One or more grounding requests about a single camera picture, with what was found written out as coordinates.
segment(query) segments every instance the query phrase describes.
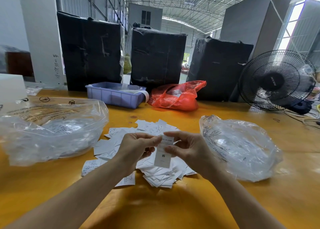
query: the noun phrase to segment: table surface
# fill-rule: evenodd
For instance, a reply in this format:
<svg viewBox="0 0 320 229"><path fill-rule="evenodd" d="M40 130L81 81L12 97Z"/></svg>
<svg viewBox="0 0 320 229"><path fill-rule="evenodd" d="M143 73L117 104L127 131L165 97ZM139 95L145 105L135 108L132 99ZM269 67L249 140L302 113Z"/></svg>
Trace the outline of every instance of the table surface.
<svg viewBox="0 0 320 229"><path fill-rule="evenodd" d="M38 96L86 98L86 93L42 90ZM102 134L107 134L110 127L137 127L137 119L148 122L162 119L194 133L199 132L202 115L254 122L284 151L284 159L272 178L241 182L242 185L287 228L319 228L319 130L281 113L252 111L243 103L198 103L199 109L194 112L155 108L145 103L135 110L108 106L110 121ZM7 156L0 151L0 228L80 179L84 162L93 158L91 149L75 158L15 167L9 166ZM172 189L161 189L151 187L137 171L136 185L113 189L81 227L87 228L237 228L237 225L217 190L200 175L184 177Z"/></svg>

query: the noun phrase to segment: left hand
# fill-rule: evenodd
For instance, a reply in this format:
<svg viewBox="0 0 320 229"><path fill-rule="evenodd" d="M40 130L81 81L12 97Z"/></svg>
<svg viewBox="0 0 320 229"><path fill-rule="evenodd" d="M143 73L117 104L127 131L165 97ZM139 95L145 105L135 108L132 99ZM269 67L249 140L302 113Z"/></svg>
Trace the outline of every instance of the left hand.
<svg viewBox="0 0 320 229"><path fill-rule="evenodd" d="M152 136L146 133L125 134L114 159L118 159L129 176L135 169L137 162L154 152L154 146L160 144L162 136Z"/></svg>

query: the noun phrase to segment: metal roof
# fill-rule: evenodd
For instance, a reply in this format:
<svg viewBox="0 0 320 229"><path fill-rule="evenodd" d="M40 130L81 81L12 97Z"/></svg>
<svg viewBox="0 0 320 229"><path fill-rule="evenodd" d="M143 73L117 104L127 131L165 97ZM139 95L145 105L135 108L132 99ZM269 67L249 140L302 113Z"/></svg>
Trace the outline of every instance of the metal roof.
<svg viewBox="0 0 320 229"><path fill-rule="evenodd" d="M163 16L207 33L222 26L225 10L242 0L131 0L134 4L163 8Z"/></svg>

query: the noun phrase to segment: hand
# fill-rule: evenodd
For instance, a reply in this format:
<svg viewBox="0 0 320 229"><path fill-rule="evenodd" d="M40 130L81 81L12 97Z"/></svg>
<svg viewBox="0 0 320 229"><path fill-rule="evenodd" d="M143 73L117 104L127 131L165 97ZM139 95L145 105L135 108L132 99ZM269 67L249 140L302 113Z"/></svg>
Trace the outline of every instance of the hand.
<svg viewBox="0 0 320 229"><path fill-rule="evenodd" d="M135 169L138 160L146 158L154 152L154 146L160 144L161 136L146 133L125 134L114 159L118 159L129 176Z"/></svg>
<svg viewBox="0 0 320 229"><path fill-rule="evenodd" d="M215 165L215 158L201 134L183 131L164 132L164 135L174 137L175 145L165 147L165 151L178 156L186 164L204 178L208 177Z"/></svg>

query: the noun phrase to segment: tape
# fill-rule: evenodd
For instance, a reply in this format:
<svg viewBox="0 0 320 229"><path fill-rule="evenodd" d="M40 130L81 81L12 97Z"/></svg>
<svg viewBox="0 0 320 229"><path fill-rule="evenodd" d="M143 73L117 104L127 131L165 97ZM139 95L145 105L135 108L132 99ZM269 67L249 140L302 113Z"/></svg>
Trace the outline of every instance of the tape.
<svg viewBox="0 0 320 229"><path fill-rule="evenodd" d="M148 92L146 92L145 90L141 90L141 91L136 92L135 94L137 94L137 93L143 93L146 97L146 103L148 102L148 100L149 100L149 93Z"/></svg>

